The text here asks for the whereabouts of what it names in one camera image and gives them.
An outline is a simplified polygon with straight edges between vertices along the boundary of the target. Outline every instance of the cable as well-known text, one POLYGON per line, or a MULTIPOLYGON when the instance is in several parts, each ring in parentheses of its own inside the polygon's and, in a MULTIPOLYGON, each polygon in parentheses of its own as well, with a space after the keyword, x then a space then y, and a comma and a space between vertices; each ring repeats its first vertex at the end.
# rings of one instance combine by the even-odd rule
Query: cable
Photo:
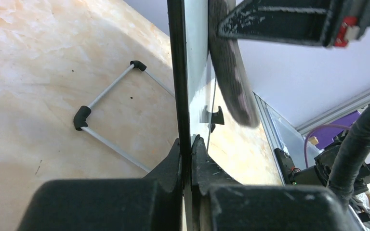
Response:
POLYGON ((305 140, 304 140, 304 160, 305 160, 305 167, 308 168, 308 157, 307 157, 307 145, 308 145, 308 139, 313 135, 313 133, 321 128, 341 128, 341 129, 344 129, 344 130, 349 130, 351 129, 351 127, 348 127, 348 126, 344 126, 344 125, 338 125, 338 124, 324 124, 324 125, 320 125, 320 126, 317 126, 315 127, 314 129, 312 129, 308 134, 307 136, 305 137, 305 140))

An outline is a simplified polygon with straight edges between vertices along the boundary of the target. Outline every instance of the metal rod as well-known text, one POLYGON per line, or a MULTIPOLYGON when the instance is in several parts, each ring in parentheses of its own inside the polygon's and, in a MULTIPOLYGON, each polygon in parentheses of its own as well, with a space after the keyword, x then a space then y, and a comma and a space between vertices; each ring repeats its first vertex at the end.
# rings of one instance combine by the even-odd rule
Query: metal rod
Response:
POLYGON ((170 95, 172 95, 172 97, 175 98, 175 94, 169 90, 169 88, 167 86, 165 86, 159 79, 157 79, 153 74, 149 73, 147 70, 144 71, 145 73, 147 73, 147 75, 149 75, 155 82, 157 82, 162 88, 164 88, 170 95))
POLYGON ((127 160, 129 160, 131 163, 133 163, 133 164, 137 165, 138 167, 140 167, 142 170, 146 171, 147 173, 151 171, 149 168, 147 168, 145 165, 143 165, 137 159, 135 159, 134 157, 132 157, 131 155, 129 155, 128 153, 126 153, 125 151, 123 151, 121 148, 119 148, 116 145, 114 145, 112 142, 110 142, 106 138, 100 136, 97 132, 91 130, 89 127, 82 127, 81 129, 83 131, 86 131, 90 135, 92 135, 94 138, 96 138, 99 141, 101 141, 103 144, 107 145, 112 150, 116 151, 118 154, 122 155, 124 158, 126 158, 127 160))
POLYGON ((129 71, 131 71, 132 69, 134 68, 134 64, 131 64, 127 70, 125 70, 116 80, 114 80, 114 82, 112 82, 110 84, 110 86, 108 86, 99 96, 97 96, 97 98, 91 103, 89 104, 89 108, 92 109, 94 107, 94 105, 96 103, 99 102, 99 100, 105 96, 105 94, 107 94, 112 88, 113 86, 115 86, 129 71))

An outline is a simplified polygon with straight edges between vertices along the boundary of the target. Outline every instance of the black cable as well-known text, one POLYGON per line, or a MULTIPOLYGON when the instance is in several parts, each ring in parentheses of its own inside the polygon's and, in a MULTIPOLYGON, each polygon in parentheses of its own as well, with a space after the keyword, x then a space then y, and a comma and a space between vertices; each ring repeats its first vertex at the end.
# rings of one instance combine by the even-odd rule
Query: black cable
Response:
POLYGON ((338 196, 344 209, 348 207, 355 179, 369 153, 370 105, 351 127, 331 168, 327 187, 338 196))

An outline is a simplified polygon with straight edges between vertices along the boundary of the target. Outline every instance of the beige marble table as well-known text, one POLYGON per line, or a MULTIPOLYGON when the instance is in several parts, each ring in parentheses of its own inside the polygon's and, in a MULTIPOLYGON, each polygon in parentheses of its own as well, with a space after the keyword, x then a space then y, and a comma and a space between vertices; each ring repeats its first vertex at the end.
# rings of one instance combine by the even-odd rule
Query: beige marble table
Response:
MULTIPOLYGON (((142 61, 173 89, 169 42, 121 0, 0 0, 0 231, 16 229, 48 180, 146 174, 76 131, 72 119, 130 60, 142 61)), ((263 128, 234 129, 230 119, 227 113, 226 125, 212 135, 213 158, 242 183, 279 184, 263 128)), ((174 98, 138 70, 99 102, 88 122, 149 168, 178 137, 174 98)))

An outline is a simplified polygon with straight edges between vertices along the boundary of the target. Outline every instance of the white wall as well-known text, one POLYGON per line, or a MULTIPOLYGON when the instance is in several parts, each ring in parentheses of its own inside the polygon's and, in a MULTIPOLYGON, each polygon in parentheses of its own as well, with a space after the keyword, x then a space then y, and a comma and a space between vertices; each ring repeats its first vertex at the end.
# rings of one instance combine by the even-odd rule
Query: white wall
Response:
MULTIPOLYGON (((166 0, 126 2, 169 34, 166 0)), ((239 46, 253 91, 295 127, 370 88, 370 29, 346 49, 251 40, 239 46)))

